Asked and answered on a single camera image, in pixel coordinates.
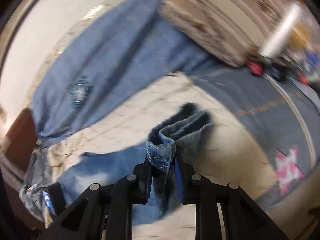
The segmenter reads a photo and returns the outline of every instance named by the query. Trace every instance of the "brown striped fabric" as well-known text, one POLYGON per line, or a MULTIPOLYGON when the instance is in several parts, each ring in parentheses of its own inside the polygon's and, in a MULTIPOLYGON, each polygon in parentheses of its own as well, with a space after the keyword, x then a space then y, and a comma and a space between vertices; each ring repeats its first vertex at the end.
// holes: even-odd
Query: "brown striped fabric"
POLYGON ((272 32, 292 0, 164 0, 160 14, 196 43, 238 67, 272 32))

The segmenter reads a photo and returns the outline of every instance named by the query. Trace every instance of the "white wall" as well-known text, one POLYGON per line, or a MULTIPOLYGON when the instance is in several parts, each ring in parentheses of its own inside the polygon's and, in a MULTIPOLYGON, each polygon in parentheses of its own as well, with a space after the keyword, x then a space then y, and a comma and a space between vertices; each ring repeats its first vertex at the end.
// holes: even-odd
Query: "white wall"
POLYGON ((19 28, 7 54, 0 104, 7 112, 4 132, 21 111, 40 65, 58 40, 91 8, 104 0, 39 0, 19 28))

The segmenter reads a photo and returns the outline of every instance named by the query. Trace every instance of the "yellow object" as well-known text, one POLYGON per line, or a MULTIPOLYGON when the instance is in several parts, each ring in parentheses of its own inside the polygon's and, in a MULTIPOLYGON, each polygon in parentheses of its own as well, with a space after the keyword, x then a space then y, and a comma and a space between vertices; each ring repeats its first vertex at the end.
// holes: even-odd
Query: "yellow object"
POLYGON ((302 24, 297 24, 292 29, 292 33, 289 39, 289 45, 293 49, 302 49, 310 41, 311 35, 308 29, 302 24))

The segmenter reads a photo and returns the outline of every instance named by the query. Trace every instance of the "pink star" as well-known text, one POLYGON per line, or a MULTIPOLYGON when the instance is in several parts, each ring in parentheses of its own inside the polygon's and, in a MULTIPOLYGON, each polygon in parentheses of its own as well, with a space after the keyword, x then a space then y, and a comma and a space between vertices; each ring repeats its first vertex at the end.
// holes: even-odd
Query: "pink star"
POLYGON ((297 167, 298 146, 294 145, 289 149, 289 155, 276 150, 276 176, 280 186, 280 194, 284 196, 288 191, 290 183, 294 179, 303 178, 302 172, 297 167))

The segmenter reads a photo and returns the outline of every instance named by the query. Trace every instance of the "silver bolt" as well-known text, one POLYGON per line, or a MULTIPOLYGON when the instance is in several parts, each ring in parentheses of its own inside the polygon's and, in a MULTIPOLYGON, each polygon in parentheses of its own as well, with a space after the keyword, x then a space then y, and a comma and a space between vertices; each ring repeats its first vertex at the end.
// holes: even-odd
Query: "silver bolt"
POLYGON ((191 177, 193 180, 201 180, 201 175, 199 174, 193 174, 191 177))
POLYGON ((239 187, 238 184, 235 184, 235 183, 229 183, 229 188, 231 189, 237 189, 239 187))
POLYGON ((90 185, 90 190, 95 191, 100 187, 98 183, 93 183, 90 185))
POLYGON ((129 175, 127 176, 127 180, 128 180, 128 181, 135 180, 136 178, 137 178, 137 176, 134 175, 134 174, 129 174, 129 175))

